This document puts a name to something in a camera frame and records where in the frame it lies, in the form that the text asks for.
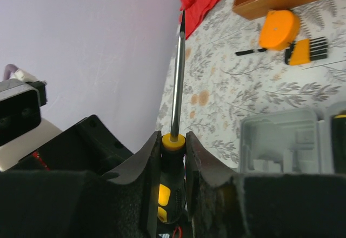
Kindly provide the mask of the black yellow phillips screwdriver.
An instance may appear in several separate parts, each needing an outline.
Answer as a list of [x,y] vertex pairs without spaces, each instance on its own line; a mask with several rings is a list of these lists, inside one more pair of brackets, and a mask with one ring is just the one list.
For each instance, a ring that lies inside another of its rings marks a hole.
[[331,121],[331,143],[333,153],[334,171],[345,174],[345,110],[334,116]]

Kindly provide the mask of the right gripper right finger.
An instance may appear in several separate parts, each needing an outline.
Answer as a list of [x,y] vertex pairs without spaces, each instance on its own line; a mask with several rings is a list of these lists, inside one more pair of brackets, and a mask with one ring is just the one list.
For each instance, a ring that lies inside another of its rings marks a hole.
[[186,135],[194,237],[345,237],[345,175],[242,174]]

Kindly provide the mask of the grey plastic tool case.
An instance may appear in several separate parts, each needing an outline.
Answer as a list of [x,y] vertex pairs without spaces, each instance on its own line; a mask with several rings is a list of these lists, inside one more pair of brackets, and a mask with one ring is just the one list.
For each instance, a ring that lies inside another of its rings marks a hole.
[[241,173],[334,174],[331,121],[345,102],[324,113],[297,108],[250,116],[241,123]]

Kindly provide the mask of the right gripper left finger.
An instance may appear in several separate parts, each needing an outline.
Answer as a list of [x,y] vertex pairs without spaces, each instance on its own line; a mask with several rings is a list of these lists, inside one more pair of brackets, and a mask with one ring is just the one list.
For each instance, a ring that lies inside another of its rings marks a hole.
[[1,237],[156,237],[161,137],[104,176],[1,173]]

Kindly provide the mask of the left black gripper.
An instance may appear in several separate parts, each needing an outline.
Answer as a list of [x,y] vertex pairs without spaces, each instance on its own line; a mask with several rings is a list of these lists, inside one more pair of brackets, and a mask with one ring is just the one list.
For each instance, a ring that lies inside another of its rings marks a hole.
[[91,115],[20,159],[16,169],[89,170],[103,175],[132,155],[98,116]]

